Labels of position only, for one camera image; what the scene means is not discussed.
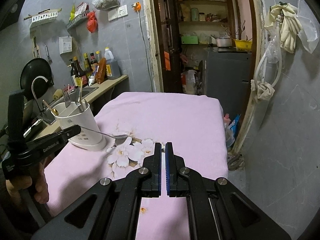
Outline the person's left hand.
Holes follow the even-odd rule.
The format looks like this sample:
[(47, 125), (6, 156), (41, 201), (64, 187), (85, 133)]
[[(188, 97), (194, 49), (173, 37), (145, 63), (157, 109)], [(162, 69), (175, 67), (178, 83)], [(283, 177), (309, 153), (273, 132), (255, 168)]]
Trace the person's left hand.
[(21, 194), (20, 191), (28, 189), (31, 187), (35, 190), (34, 199), (40, 204), (46, 204), (49, 200), (48, 184), (46, 181), (46, 176), (44, 174), (43, 163), (38, 164), (35, 181), (30, 176), (21, 177), (14, 180), (6, 180), (5, 185), (7, 192), (11, 200), (16, 205), (20, 205)]

